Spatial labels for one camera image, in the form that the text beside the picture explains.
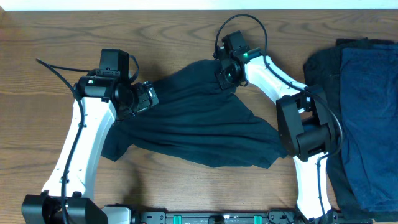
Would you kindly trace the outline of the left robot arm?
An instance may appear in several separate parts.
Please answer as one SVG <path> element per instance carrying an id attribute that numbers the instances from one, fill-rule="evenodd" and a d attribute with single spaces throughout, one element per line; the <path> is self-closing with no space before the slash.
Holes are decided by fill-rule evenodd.
<path id="1" fill-rule="evenodd" d="M 118 118 L 135 116 L 159 102 L 150 81 L 131 84 L 117 77 L 83 76 L 58 162 L 38 195 L 26 195 L 26 223 L 139 223 L 128 205 L 94 203 L 96 171 L 108 131 Z"/>

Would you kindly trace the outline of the dark teal t-shirt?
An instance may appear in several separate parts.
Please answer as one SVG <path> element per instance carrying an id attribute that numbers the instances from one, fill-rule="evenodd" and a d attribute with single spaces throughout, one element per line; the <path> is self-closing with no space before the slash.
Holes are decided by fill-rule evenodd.
<path id="1" fill-rule="evenodd" d="M 278 132 L 222 90 L 216 60 L 201 60 L 153 83 L 159 104 L 115 122 L 101 155 L 116 161 L 135 145 L 209 167 L 269 168 L 287 156 Z"/>

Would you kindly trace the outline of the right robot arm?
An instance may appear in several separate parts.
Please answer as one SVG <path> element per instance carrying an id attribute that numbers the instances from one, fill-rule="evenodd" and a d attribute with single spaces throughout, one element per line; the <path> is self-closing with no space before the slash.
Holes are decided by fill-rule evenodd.
<path id="1" fill-rule="evenodd" d="M 216 77 L 223 89 L 250 83 L 276 106 L 278 134 L 293 158 L 298 184 L 296 223 L 336 223 L 326 190 L 326 161 L 341 126 L 319 86 L 307 86 L 281 70 L 265 51 L 217 47 Z"/>

